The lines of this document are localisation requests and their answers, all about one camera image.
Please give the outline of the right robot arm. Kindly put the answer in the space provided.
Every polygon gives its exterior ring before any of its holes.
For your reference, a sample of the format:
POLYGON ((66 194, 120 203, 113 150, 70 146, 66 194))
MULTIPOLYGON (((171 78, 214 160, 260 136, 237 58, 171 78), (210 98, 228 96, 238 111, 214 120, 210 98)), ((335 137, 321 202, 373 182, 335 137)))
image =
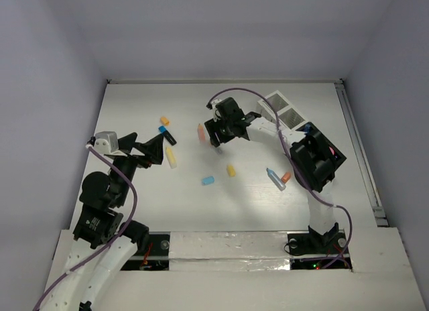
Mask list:
POLYGON ((253 111, 245 114, 231 97, 214 99, 206 107, 212 111, 212 119, 204 125, 214 147, 238 137, 286 155, 297 182, 308 191, 307 242, 316 253, 327 252, 339 233, 331 196, 339 163, 323 134, 317 129, 294 131, 253 111))

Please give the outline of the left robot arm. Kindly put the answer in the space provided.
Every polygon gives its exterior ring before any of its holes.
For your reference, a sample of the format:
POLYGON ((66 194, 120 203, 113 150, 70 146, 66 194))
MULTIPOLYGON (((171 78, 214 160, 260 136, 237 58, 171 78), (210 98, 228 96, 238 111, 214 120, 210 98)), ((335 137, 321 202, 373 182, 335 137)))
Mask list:
POLYGON ((73 242, 59 276, 36 302, 34 310, 96 310, 115 276, 134 254, 150 249, 149 228, 133 220, 137 190, 135 171, 160 165, 164 137, 145 143, 137 134, 118 137, 114 131, 95 134, 87 150, 107 164, 82 181, 82 204, 73 242))

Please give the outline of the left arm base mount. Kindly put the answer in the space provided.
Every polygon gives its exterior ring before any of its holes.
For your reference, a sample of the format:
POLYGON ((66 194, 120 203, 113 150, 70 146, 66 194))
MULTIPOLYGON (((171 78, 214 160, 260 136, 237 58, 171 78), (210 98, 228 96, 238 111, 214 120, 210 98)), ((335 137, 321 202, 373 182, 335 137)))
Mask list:
POLYGON ((125 262, 121 271, 168 271, 170 233, 150 233, 145 251, 138 251, 125 262))

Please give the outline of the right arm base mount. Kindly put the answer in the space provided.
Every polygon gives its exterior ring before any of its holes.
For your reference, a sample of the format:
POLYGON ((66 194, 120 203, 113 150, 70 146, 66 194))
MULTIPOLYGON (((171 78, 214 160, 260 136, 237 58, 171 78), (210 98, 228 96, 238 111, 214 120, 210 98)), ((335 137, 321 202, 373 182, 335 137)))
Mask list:
POLYGON ((338 223, 320 235, 308 228, 306 232, 288 233, 284 251, 290 256, 291 270, 350 269, 347 237, 338 223))

